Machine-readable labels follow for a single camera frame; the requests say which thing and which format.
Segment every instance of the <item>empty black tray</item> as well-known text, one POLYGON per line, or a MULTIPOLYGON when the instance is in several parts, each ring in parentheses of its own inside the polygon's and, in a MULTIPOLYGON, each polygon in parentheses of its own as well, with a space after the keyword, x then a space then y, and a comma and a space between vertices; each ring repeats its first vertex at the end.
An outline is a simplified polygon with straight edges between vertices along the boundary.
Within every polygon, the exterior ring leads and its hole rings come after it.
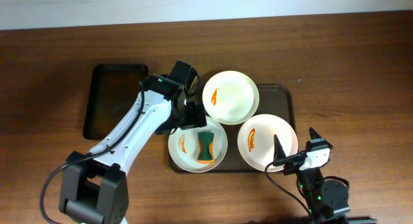
MULTIPOLYGON (((288 88, 282 85, 257 85, 259 92, 258 109, 254 115, 258 114, 273 114, 281 117, 296 131, 296 122, 294 121, 294 111, 292 108, 292 97, 288 88)), ((224 125, 222 124, 228 138, 228 149, 224 159, 220 164, 205 173, 260 173, 260 171, 251 167, 244 161, 239 153, 237 146, 237 137, 239 125, 224 125)), ((169 156, 168 163, 174 172, 191 173, 177 166, 169 156)))

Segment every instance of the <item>wooden table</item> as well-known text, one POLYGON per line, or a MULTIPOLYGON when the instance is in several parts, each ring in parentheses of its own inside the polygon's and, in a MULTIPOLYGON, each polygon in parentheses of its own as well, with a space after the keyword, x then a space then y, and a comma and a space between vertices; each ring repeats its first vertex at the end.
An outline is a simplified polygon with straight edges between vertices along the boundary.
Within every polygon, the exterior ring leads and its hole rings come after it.
MULTIPOLYGON (((225 21, 0 32, 0 216, 44 223, 47 175, 82 137, 98 63, 144 63, 169 73, 179 59, 200 74, 237 70, 293 94, 301 150, 314 127, 334 149, 325 176, 350 181, 350 217, 413 220, 413 12, 306 15, 225 21)), ((152 136, 128 177, 130 223, 246 223, 305 216, 263 174, 181 175, 152 136)), ((295 176, 274 176, 298 195, 295 176)), ((61 175, 46 208, 57 209, 61 175)))

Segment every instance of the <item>round plate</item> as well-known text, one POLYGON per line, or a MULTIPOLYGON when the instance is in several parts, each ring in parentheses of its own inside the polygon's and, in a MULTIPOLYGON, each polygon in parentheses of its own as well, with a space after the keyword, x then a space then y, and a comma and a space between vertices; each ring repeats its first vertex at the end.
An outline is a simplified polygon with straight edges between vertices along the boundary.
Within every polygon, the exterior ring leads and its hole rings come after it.
POLYGON ((176 132, 169 136, 168 149, 170 157, 174 162, 184 170, 189 172, 206 172, 218 166, 227 153, 228 139, 224 128, 217 121, 211 117, 206 117, 206 127, 191 128, 187 130, 181 130, 180 128, 176 132), (214 157, 213 163, 198 163, 199 145, 198 145, 198 132, 207 131, 214 133, 214 157), (182 135, 185 135, 185 152, 181 150, 179 146, 179 139, 182 135))
POLYGON ((202 93, 205 110, 216 121, 236 125, 248 120, 257 110, 256 84, 241 72, 225 71, 214 75, 202 93))
MULTIPOLYGON (((244 160, 257 170, 264 171, 265 167, 274 160, 274 134, 283 146, 286 156, 296 154, 298 140, 292 127, 280 117, 261 114, 246 121, 238 134, 238 149, 244 160), (248 149, 248 136, 252 129, 256 130, 254 148, 248 149)), ((269 167, 269 172, 282 170, 283 166, 269 167)))

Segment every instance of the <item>white plate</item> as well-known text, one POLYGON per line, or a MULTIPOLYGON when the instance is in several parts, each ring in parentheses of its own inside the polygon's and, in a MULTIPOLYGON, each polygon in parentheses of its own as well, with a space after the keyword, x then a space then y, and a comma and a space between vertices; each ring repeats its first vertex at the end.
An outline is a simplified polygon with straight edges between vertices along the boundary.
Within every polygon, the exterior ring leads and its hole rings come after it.
POLYGON ((259 103, 256 84, 241 72, 225 71, 214 75, 202 93, 205 110, 216 121, 236 125, 254 115, 259 103), (217 90, 216 104, 212 96, 217 90))
MULTIPOLYGON (((251 167, 264 171, 265 167, 274 160, 274 134, 277 134, 286 156, 297 153, 297 135, 292 127, 280 117, 261 114, 243 124, 238 134, 238 149, 251 167), (254 148, 249 152, 248 136, 253 128, 256 130, 254 148)), ((268 171, 277 172, 282 169, 283 166, 271 166, 268 171)))
POLYGON ((187 130, 181 130, 180 128, 176 132, 169 136, 168 149, 170 157, 174 162, 184 170, 189 172, 206 172, 218 166, 227 153, 228 139, 224 128, 217 121, 211 117, 206 117, 206 127, 191 128, 187 130), (199 145, 198 145, 198 132, 207 131, 214 133, 214 157, 213 163, 198 163, 199 145), (185 135, 185 151, 184 153, 179 147, 179 138, 185 135))

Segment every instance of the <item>dark green object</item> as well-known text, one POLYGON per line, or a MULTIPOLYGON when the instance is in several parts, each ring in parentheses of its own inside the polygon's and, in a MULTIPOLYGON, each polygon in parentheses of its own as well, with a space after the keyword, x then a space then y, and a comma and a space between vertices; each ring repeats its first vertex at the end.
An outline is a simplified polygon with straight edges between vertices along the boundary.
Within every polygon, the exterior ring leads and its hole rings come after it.
POLYGON ((214 162, 214 153, 211 152, 210 145, 214 142, 214 133, 211 132, 198 132, 198 143, 201 148, 198 155, 198 161, 208 163, 214 162))

